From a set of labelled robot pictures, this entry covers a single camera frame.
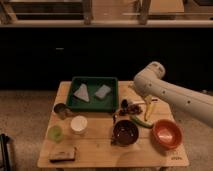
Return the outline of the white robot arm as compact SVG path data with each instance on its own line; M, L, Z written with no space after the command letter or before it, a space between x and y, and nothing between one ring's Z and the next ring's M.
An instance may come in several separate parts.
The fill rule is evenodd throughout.
M134 76L136 92L140 96L154 95L213 128L213 96L163 81L165 72L161 63L149 63Z

